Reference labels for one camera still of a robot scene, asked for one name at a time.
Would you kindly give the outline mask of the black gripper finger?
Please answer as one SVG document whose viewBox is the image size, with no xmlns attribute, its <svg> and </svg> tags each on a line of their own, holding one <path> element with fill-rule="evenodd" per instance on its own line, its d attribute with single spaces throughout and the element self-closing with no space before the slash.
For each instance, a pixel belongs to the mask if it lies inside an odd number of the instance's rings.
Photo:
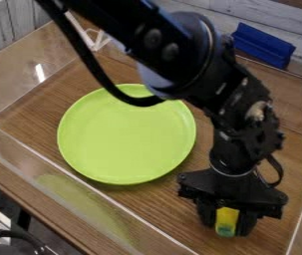
<svg viewBox="0 0 302 255">
<path fill-rule="evenodd" d="M 198 198 L 195 201 L 197 213 L 201 219 L 201 222 L 205 226 L 211 228 L 215 223 L 215 206 L 209 201 Z"/>
<path fill-rule="evenodd" d="M 237 235 L 247 236 L 257 224 L 258 213 L 255 211 L 242 211 L 237 220 Z"/>
</svg>

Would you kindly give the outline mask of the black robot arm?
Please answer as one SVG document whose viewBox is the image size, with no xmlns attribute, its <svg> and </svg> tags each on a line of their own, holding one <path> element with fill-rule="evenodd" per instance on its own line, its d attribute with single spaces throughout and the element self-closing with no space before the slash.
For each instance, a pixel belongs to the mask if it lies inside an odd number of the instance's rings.
<svg viewBox="0 0 302 255">
<path fill-rule="evenodd" d="M 259 219 L 281 218 L 288 203 L 258 166 L 277 166 L 273 154 L 285 134 L 270 92 L 237 62 L 230 36 L 194 12 L 166 12 L 152 0 L 36 0 L 64 33 L 87 70 L 122 102 L 150 107 L 185 100 L 213 124 L 210 167 L 178 176 L 178 194 L 193 201 L 202 224 L 226 237 L 245 237 Z M 122 44 L 138 62 L 150 95 L 135 98 L 114 84 L 67 11 L 75 11 Z"/>
</svg>

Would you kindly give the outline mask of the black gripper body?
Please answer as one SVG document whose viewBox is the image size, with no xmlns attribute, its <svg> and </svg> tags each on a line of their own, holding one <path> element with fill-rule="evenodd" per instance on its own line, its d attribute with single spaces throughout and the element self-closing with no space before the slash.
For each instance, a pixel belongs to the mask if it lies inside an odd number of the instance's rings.
<svg viewBox="0 0 302 255">
<path fill-rule="evenodd" d="M 282 217 L 288 195 L 276 187 L 266 185 L 254 173 L 242 177 L 226 177 L 211 168 L 183 172 L 177 176 L 178 195 L 191 199 L 198 198 L 215 206 L 229 207 L 242 211 L 255 211 L 258 218 Z"/>
</svg>

